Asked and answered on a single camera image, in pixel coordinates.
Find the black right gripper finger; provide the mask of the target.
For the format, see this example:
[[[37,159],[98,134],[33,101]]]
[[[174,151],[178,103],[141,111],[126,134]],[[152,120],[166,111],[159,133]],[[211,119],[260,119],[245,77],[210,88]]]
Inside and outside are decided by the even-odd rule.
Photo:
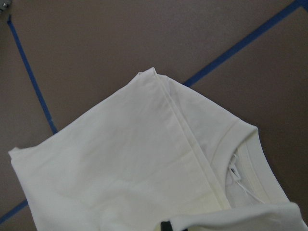
[[[162,221],[160,223],[160,231],[173,231],[170,221]]]

